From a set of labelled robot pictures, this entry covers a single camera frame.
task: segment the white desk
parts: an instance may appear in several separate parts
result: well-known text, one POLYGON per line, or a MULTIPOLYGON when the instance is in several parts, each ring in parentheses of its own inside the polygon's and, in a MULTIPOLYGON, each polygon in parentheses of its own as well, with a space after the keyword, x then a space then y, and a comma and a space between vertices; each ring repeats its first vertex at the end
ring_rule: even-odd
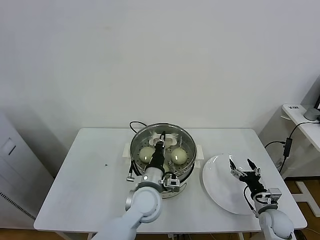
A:
MULTIPOLYGON (((261 168, 266 187, 283 193, 279 209, 296 229, 307 222, 286 184, 252 129, 187 129, 202 146, 205 161, 221 153, 242 152, 261 168)), ((106 221, 125 212, 125 201, 134 184, 127 182, 129 164, 122 158, 130 129, 83 128, 35 220, 34 228, 54 232, 98 232, 106 221)), ((201 169, 194 169, 186 189, 163 201, 160 217, 142 224, 138 233, 230 233, 260 231, 252 215, 232 214, 210 199, 200 182, 201 169)))
MULTIPOLYGON (((313 108, 313 105, 301 105, 301 104, 284 104, 282 106, 283 111, 288 115, 288 117, 296 124, 300 123, 318 123, 319 121, 310 121, 304 117, 305 112, 309 109, 313 108)), ((286 177, 290 176, 290 173, 294 169, 302 168, 303 166, 307 165, 314 159, 319 157, 320 152, 320 124, 301 124, 299 125, 301 132, 305 135, 305 137, 311 142, 311 144, 316 149, 313 150, 312 147, 307 147, 304 151, 300 152, 300 154, 291 154, 291 163, 285 169, 282 174, 282 178, 285 179, 286 177)), ((307 189, 306 185, 303 181, 296 181, 295 182, 300 189, 301 193, 299 194, 292 194, 295 201, 299 202, 306 202, 309 204, 313 214, 320 218, 320 207, 310 194, 309 190, 307 189)))
MULTIPOLYGON (((284 104, 282 105, 283 111, 288 117, 296 124, 300 123, 318 123, 318 120, 310 121, 304 117, 304 114, 313 105, 301 104, 284 104)), ((298 127, 305 137, 312 143, 312 145, 320 152, 320 124, 301 124, 298 127)))

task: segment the black cable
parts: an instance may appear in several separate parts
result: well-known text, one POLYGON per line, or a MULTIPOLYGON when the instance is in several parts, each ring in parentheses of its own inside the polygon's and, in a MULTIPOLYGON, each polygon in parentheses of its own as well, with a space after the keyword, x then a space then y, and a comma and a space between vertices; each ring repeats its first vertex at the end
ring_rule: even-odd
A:
POLYGON ((246 186, 246 187, 244 188, 244 190, 243 190, 243 195, 244 195, 244 198, 245 198, 246 202, 248 203, 250 209, 253 211, 253 210, 254 210, 254 207, 253 207, 253 206, 251 205, 251 203, 248 201, 248 198, 247 198, 247 196, 246 196, 246 190, 247 190, 247 188, 248 188, 248 186, 246 186))
POLYGON ((143 126, 147 126, 145 123, 143 123, 143 122, 141 122, 141 121, 131 121, 130 123, 129 123, 129 126, 130 126, 130 128, 132 129, 132 131, 134 131, 135 133, 137 133, 137 131, 131 126, 131 124, 141 124, 141 125, 143 125, 143 126))
POLYGON ((275 143, 283 144, 283 145, 286 144, 285 141, 271 141, 267 145, 265 145, 264 148, 267 148, 270 144, 275 144, 275 143))
POLYGON ((295 130, 297 129, 297 127, 299 127, 301 124, 320 124, 320 122, 309 122, 309 121, 305 121, 305 122, 300 122, 299 124, 297 124, 294 129, 292 130, 292 132, 290 133, 289 138, 292 137, 292 134, 294 134, 295 130))
MULTIPOLYGON (((134 131, 135 133, 137 133, 137 131, 132 127, 131 124, 141 124, 143 126, 147 126, 145 123, 141 122, 141 121, 131 121, 129 123, 130 128, 132 129, 132 131, 134 131)), ((130 165, 130 169, 132 168, 132 170, 134 171, 134 174, 136 176, 142 176, 142 174, 139 172, 138 167, 137 167, 137 163, 134 160, 131 160, 131 165, 130 165)))
POLYGON ((284 168, 286 160, 287 160, 287 157, 285 156, 284 159, 283 159, 283 163, 282 163, 282 165, 280 167, 279 173, 281 173, 281 170, 284 168))

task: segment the egg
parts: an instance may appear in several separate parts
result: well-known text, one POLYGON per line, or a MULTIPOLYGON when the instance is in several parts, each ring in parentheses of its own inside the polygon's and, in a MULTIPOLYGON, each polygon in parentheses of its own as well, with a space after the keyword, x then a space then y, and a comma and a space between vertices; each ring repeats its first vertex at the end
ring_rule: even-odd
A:
POLYGON ((170 171, 169 166, 166 163, 163 164, 163 168, 164 168, 165 172, 169 172, 170 171))
POLYGON ((182 165, 187 161, 187 153, 181 147, 176 148, 171 153, 171 160, 174 164, 182 165))
POLYGON ((144 148, 142 148, 139 152, 139 158, 141 162, 148 164, 154 152, 155 149, 150 146, 145 146, 144 148))

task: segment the white cabinet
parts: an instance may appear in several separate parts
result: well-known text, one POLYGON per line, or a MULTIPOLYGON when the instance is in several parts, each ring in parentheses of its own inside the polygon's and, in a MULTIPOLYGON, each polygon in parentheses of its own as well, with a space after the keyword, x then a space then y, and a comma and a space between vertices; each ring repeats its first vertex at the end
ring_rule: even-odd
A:
POLYGON ((0 112, 0 228, 32 229, 53 181, 0 112))

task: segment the white wall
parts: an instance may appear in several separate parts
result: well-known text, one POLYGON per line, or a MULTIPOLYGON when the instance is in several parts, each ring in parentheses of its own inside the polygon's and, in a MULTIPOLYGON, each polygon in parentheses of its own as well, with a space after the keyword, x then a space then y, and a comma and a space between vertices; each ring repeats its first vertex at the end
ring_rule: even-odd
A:
POLYGON ((3 0, 0 107, 53 174, 82 127, 141 120, 259 133, 319 75, 319 8, 318 0, 3 0))

